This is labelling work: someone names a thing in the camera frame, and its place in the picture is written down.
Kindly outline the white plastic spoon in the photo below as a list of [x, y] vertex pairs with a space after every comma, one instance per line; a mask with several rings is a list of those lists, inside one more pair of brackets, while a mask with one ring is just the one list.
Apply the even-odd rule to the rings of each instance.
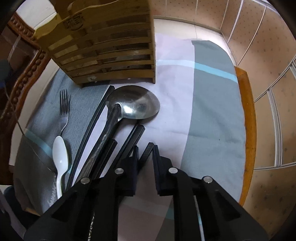
[[67, 172], [69, 165], [67, 148], [61, 136], [57, 136], [53, 142], [52, 157], [57, 169], [56, 191], [57, 199], [59, 199], [62, 196], [62, 177]]

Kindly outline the grey pink striped cloth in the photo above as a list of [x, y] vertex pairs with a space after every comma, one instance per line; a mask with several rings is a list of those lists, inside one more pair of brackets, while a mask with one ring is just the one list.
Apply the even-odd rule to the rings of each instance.
[[77, 184], [56, 197], [52, 145], [58, 133], [59, 91], [71, 94], [69, 124], [64, 136], [75, 157], [91, 118], [109, 84], [80, 88], [59, 70], [25, 128], [15, 165], [14, 188], [40, 218], [25, 240], [200, 240], [200, 219], [210, 209], [202, 191], [189, 188], [189, 179], [210, 176], [234, 200], [239, 200], [245, 166], [245, 126], [238, 80], [228, 54], [210, 41], [190, 41], [156, 35], [156, 83], [140, 85], [160, 102], [156, 116], [144, 120], [138, 142], [144, 151], [155, 144], [160, 164], [170, 160], [177, 173], [165, 171], [171, 193], [160, 196], [148, 159], [125, 196], [127, 172], [108, 174]]

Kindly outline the brown wooden utensil holder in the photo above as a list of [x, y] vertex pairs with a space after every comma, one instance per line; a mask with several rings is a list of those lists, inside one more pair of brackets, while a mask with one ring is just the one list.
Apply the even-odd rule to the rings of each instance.
[[55, 9], [34, 36], [73, 82], [155, 80], [150, 1], [71, 1]]

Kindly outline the steel ladle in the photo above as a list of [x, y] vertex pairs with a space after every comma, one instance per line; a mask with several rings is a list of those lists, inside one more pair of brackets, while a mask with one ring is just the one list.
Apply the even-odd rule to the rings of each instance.
[[77, 181], [89, 177], [97, 157], [122, 119], [148, 119], [155, 116], [161, 107], [158, 98], [151, 91], [137, 85], [121, 86], [112, 91], [107, 97], [106, 106], [108, 108], [106, 124], [79, 172]]

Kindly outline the carved brown wooden chair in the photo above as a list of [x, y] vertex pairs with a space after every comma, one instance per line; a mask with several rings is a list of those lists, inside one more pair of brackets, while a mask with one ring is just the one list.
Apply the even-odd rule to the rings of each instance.
[[[24, 70], [13, 78], [10, 100], [2, 102], [5, 106], [1, 108], [1, 185], [12, 185], [14, 168], [12, 165], [9, 165], [9, 159], [16, 119], [21, 114], [30, 88], [41, 76], [50, 58], [34, 40], [33, 28], [27, 25], [17, 13], [11, 14], [6, 27], [20, 37], [31, 49], [36, 50], [29, 63], [25, 65]], [[239, 203], [243, 205], [246, 201], [253, 176], [257, 130], [252, 90], [247, 72], [239, 67], [235, 67], [235, 72], [238, 78], [246, 129], [246, 163], [242, 193], [239, 200]]]

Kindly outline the steel fork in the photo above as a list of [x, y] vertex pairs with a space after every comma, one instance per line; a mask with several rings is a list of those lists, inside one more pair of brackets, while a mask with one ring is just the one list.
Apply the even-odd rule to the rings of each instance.
[[59, 95], [60, 100], [60, 118], [59, 118], [59, 129], [60, 135], [66, 128], [69, 121], [70, 113], [70, 96], [68, 95], [67, 89], [61, 90]]

